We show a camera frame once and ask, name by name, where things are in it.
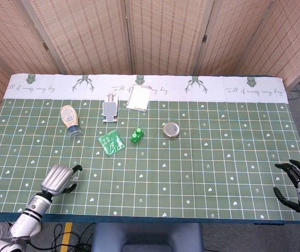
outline yellow tape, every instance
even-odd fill
[[[71,226],[72,226],[72,222],[66,222],[66,226],[65,226],[65,233],[68,234],[64,234],[63,238],[62,238],[62,244],[69,244],[69,240],[70,240],[70,233],[71,232]],[[67,252],[68,247],[67,246],[61,246],[61,250],[60,252]]]

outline mayonnaise bottle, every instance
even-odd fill
[[[82,131],[78,125],[77,112],[71,105],[65,105],[61,108],[61,119],[71,137],[79,137],[82,135]]]

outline metal lid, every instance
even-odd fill
[[[176,138],[179,136],[180,129],[176,123],[168,122],[165,124],[163,132],[166,138]]]

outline green snack bag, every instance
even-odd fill
[[[115,154],[125,147],[117,130],[113,130],[108,134],[101,136],[98,141],[102,144],[102,147],[108,156]]]

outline gray chair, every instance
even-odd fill
[[[198,223],[97,223],[92,252],[203,252]]]

